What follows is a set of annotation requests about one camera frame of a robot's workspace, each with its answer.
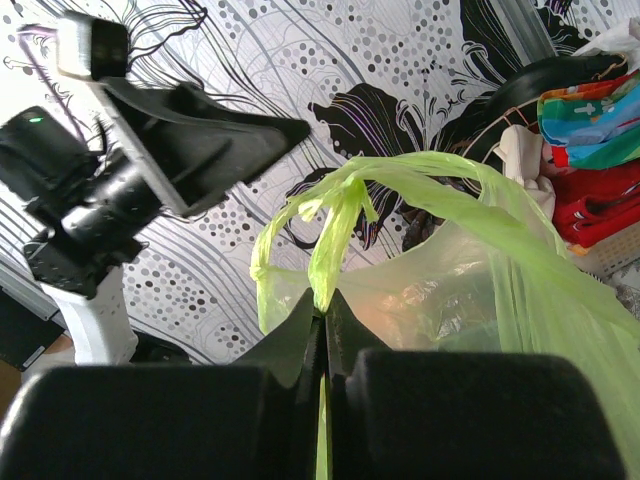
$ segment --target red cloth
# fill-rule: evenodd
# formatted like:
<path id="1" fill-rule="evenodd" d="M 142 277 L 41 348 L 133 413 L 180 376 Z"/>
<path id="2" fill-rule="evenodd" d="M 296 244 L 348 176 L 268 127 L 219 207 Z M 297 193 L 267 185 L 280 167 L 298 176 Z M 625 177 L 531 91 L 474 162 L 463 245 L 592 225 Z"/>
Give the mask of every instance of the red cloth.
<path id="1" fill-rule="evenodd" d="M 554 147 L 551 146 L 551 153 L 553 154 L 553 164 L 560 167 L 569 166 L 569 154 L 567 153 L 567 147 Z"/>
<path id="2" fill-rule="evenodd" d="M 588 248 L 640 221 L 640 160 L 606 170 L 577 170 L 551 182 L 553 224 L 568 242 Z"/>

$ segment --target white mount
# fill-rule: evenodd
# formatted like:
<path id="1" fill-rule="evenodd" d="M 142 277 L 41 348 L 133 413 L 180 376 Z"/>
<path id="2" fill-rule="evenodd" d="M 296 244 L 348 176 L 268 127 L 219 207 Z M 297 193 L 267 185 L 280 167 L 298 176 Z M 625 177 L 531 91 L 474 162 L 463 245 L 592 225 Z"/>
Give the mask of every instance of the white mount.
<path id="1" fill-rule="evenodd" d="M 122 293 L 122 268 L 113 267 L 92 299 L 45 283 L 64 316 L 76 349 L 77 365 L 120 365 L 131 360 L 138 345 Z"/>

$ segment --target white cloth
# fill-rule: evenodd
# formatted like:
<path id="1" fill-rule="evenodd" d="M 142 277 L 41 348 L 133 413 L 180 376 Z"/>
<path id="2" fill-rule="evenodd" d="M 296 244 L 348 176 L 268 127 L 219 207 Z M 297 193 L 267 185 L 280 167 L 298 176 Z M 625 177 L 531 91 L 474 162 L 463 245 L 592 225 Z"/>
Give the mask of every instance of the white cloth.
<path id="1" fill-rule="evenodd" d="M 522 185 L 551 219 L 556 207 L 556 194 L 551 180 L 540 175 L 543 144 L 541 135 L 520 125 L 512 125 L 502 132 L 500 145 L 494 152 L 504 162 L 504 176 Z"/>
<path id="2" fill-rule="evenodd" d="M 640 18 L 629 18 L 601 33 L 575 55 L 597 55 L 600 52 L 624 53 L 629 60 L 629 72 L 640 68 Z"/>

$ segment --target green plastic bag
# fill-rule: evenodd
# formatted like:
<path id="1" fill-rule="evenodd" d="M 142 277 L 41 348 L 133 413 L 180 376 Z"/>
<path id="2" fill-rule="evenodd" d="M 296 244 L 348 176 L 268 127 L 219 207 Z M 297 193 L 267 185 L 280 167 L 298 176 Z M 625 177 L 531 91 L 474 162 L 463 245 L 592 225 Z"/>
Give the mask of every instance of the green plastic bag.
<path id="1" fill-rule="evenodd" d="M 479 199 L 429 176 L 477 180 Z M 425 243 L 380 265 L 341 273 L 351 232 L 374 180 L 445 218 Z M 278 231 L 295 215 L 327 209 L 308 272 L 269 263 Z M 591 381 L 626 462 L 640 479 L 640 323 L 613 290 L 580 272 L 534 200 L 486 165 L 423 152 L 355 157 L 289 200 L 256 242 L 260 325 L 273 330 L 311 285 L 326 311 L 339 288 L 356 317 L 396 349 L 556 354 Z"/>

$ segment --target plastic bag handle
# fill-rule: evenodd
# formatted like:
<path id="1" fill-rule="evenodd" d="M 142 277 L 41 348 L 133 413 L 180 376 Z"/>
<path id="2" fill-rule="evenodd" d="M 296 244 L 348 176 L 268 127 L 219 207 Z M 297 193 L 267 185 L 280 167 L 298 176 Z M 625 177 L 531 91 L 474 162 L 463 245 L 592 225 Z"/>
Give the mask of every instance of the plastic bag handle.
<path id="1" fill-rule="evenodd" d="M 477 180 L 482 185 L 478 200 L 429 178 L 451 176 Z M 327 221 L 311 256 L 308 275 L 314 291 L 314 302 L 326 311 L 335 291 L 340 266 L 346 254 L 351 232 L 361 209 L 369 221 L 377 216 L 367 194 L 365 180 L 373 180 L 398 192 L 409 205 L 427 210 L 432 215 L 453 221 L 513 261 L 531 271 L 544 274 L 561 291 L 581 301 L 594 314 L 613 318 L 631 335 L 640 338 L 637 324 L 617 301 L 619 315 L 611 312 L 597 298 L 585 297 L 582 292 L 593 288 L 597 281 L 580 272 L 566 258 L 566 247 L 553 225 L 535 201 L 517 183 L 502 176 L 487 165 L 458 155 L 419 152 L 389 158 L 354 157 L 342 168 L 328 174 L 308 191 L 289 199 L 272 222 L 260 233 L 251 259 L 251 275 L 258 283 L 259 309 L 267 302 L 261 295 L 269 292 L 268 271 L 271 245 L 277 233 L 295 215 L 310 221 L 320 208 L 328 208 Z M 506 192 L 514 201 L 527 205 L 547 230 L 545 241 L 536 237 L 528 225 L 516 219 L 504 208 L 483 203 L 492 192 Z M 264 312 L 259 311 L 260 318 Z"/>

